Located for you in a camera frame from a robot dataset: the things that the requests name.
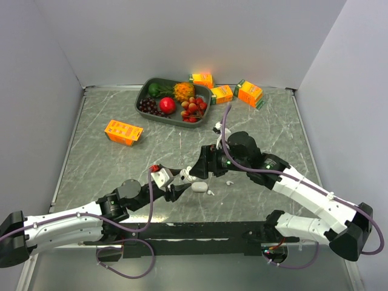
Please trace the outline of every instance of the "juice carton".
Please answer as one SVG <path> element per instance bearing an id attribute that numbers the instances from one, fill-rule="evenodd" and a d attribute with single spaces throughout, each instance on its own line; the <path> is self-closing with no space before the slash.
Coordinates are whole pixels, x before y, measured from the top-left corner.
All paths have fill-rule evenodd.
<path id="1" fill-rule="evenodd" d="M 214 88 L 213 76 L 211 74 L 190 74 L 189 82 L 205 86 L 209 89 Z"/>
<path id="2" fill-rule="evenodd" d="M 235 88 L 234 95 L 253 107 L 261 105 L 261 98 L 263 97 L 263 90 L 250 82 L 241 80 Z"/>
<path id="3" fill-rule="evenodd" d="M 232 89 L 228 85 L 210 89 L 213 93 L 210 105 L 229 102 L 233 99 Z"/>
<path id="4" fill-rule="evenodd" d="M 105 129 L 105 134 L 111 141 L 131 146 L 142 133 L 141 127 L 136 127 L 117 120 L 111 120 Z"/>

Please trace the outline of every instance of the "green pepper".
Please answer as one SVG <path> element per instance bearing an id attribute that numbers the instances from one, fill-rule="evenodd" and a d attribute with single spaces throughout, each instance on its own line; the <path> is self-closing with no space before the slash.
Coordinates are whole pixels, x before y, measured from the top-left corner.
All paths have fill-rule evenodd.
<path id="1" fill-rule="evenodd" d="M 159 84 L 158 83 L 152 83 L 148 86 L 148 94 L 152 98 L 157 98 L 159 95 L 160 89 L 159 89 Z"/>

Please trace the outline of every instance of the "fruit tray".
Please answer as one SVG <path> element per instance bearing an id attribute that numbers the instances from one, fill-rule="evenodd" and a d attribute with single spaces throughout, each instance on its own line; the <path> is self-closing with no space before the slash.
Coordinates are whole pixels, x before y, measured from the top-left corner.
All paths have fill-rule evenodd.
<path id="1" fill-rule="evenodd" d="M 206 116 L 209 112 L 210 99 L 212 97 L 212 92 L 207 87 L 204 87 L 204 86 L 194 84 L 196 98 L 201 97 L 203 99 L 203 101 L 207 103 L 207 108 L 205 109 L 203 117 L 197 122 L 191 123 L 191 122 L 185 122 L 182 120 L 181 112 L 185 109 L 183 109 L 183 107 L 181 106 L 181 103 L 179 101 L 177 101 L 175 98 L 173 98 L 174 96 L 168 96 L 168 97 L 171 97 L 174 99 L 175 105 L 176 105 L 175 112 L 172 114 L 169 114 L 170 118 L 145 113 L 145 112 L 140 111 L 140 109 L 139 109 L 140 101 L 150 97 L 150 95 L 148 94 L 148 87 L 150 84 L 158 83 L 158 84 L 167 85 L 167 86 L 174 86 L 176 83 L 180 83 L 180 82 L 181 81 L 175 81 L 175 80 L 163 79 L 163 78 L 151 78 L 151 79 L 149 79 L 147 82 L 145 82 L 145 84 L 143 85 L 143 87 L 141 88 L 141 90 L 138 94 L 138 97 L 137 97 L 136 102 L 135 102 L 136 111 L 139 112 L 139 114 L 141 116 L 143 116 L 144 118 L 152 119 L 152 120 L 163 122 L 166 124 L 187 127 L 189 129 L 194 129 L 196 127 L 201 126 L 201 124 L 204 122 L 204 120 L 206 119 Z M 162 96 L 160 98 L 155 98 L 156 105 L 159 104 L 160 100 L 163 97 L 164 96 Z"/>

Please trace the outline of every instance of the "red apple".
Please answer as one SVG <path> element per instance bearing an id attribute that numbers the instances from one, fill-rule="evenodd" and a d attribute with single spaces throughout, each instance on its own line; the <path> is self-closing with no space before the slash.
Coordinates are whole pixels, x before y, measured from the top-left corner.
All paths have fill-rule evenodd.
<path id="1" fill-rule="evenodd" d="M 176 110 L 175 101 L 170 97 L 165 97 L 162 100 L 160 100 L 159 107 L 160 107 L 160 110 L 165 114 L 174 113 Z"/>

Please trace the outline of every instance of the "pineapple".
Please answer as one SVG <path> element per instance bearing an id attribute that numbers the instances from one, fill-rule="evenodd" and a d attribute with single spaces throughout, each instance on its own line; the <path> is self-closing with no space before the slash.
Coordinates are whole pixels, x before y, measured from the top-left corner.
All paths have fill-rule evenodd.
<path id="1" fill-rule="evenodd" d="M 174 95 L 175 99 L 179 102 L 187 101 L 190 97 L 195 98 L 194 85 L 189 82 L 177 83 L 173 87 L 159 84 L 158 97 Z"/>
<path id="2" fill-rule="evenodd" d="M 177 83 L 174 86 L 174 96 L 179 102 L 187 101 L 190 97 L 195 98 L 194 85 L 189 82 Z"/>

